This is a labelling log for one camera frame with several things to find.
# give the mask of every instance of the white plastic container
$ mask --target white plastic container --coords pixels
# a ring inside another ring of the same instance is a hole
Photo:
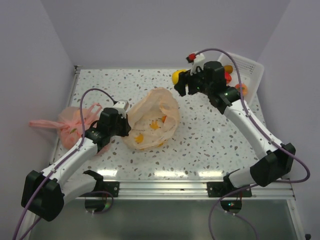
[[[233,53],[229,53],[235,60],[241,76],[241,81],[248,87],[248,94],[244,97],[248,105],[250,105],[254,99],[254,96],[258,90],[262,75],[264,74],[265,67],[253,60],[239,56]],[[234,87],[238,82],[238,76],[236,68],[231,62],[231,60],[225,55],[221,54],[218,61],[223,65],[231,65],[233,67],[233,72],[230,74],[232,81],[229,86]]]

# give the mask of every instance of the pink plastic bag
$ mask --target pink plastic bag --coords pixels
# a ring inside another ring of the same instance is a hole
[[[90,125],[99,119],[99,112],[102,106],[99,103],[94,103],[89,109],[83,108],[84,127],[87,130]],[[82,136],[82,126],[79,107],[69,106],[58,115],[58,121],[49,120],[32,120],[29,122],[30,127],[57,129],[57,133],[62,145],[66,149],[71,149]],[[106,152],[109,149],[109,144],[101,151]]]
[[[152,89],[129,110],[131,126],[124,143],[133,149],[160,147],[175,133],[179,123],[179,106],[172,93],[162,87]]]

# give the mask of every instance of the yellow ball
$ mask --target yellow ball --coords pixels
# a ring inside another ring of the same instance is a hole
[[[182,72],[186,72],[187,70],[185,69],[182,69],[182,70],[178,70],[178,71],[175,71],[173,74],[172,74],[172,82],[174,85],[176,85],[179,81],[179,73],[182,73]]]

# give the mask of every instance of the robotic arm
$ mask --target robotic arm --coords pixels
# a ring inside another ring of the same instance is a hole
[[[74,198],[91,191],[103,190],[101,189],[103,187],[103,177],[94,171],[85,171],[76,181],[69,180],[69,178],[85,161],[109,144],[111,137],[125,137],[129,135],[131,127],[129,126],[126,114],[128,106],[128,101],[121,100],[113,107],[104,108],[99,120],[94,122],[85,131],[84,142],[80,148],[79,145],[82,139],[79,139],[76,145],[62,156],[60,160],[45,168],[42,172],[31,171],[25,179],[21,205],[23,207],[27,205],[37,187],[51,172],[53,174],[46,181],[28,208],[31,212],[47,221],[55,219],[64,207],[64,204]],[[74,150],[77,150],[77,152],[62,163],[66,156]]]
[[[246,114],[241,103],[240,93],[231,86],[227,86],[225,69],[218,61],[205,62],[202,53],[197,56],[192,53],[187,58],[192,63],[188,71],[180,70],[172,75],[174,89],[183,97],[188,94],[202,93],[208,96],[211,105],[231,120],[251,144],[259,161],[249,168],[238,169],[223,178],[223,184],[216,189],[221,196],[234,191],[237,188],[258,184],[262,187],[274,182],[291,171],[293,158],[283,153],[269,142],[250,121],[250,115],[257,125],[270,136],[273,142],[282,146],[288,152],[295,154],[296,149],[288,143],[284,145],[257,119],[249,109]]]

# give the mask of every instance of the speckled tabletop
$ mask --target speckled tabletop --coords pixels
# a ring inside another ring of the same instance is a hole
[[[91,169],[112,180],[221,180],[228,172],[249,167],[258,159],[247,140],[226,117],[212,107],[202,94],[180,97],[173,89],[174,69],[81,70],[71,106],[79,106],[82,94],[100,88],[115,100],[128,100],[130,107],[156,87],[171,91],[178,101],[180,125],[172,139],[161,147],[140,151],[128,148],[121,137],[113,137],[108,152],[85,162],[75,173]],[[99,91],[84,99],[84,107],[111,101]],[[257,96],[250,108],[263,123]],[[59,146],[54,160],[67,151]]]

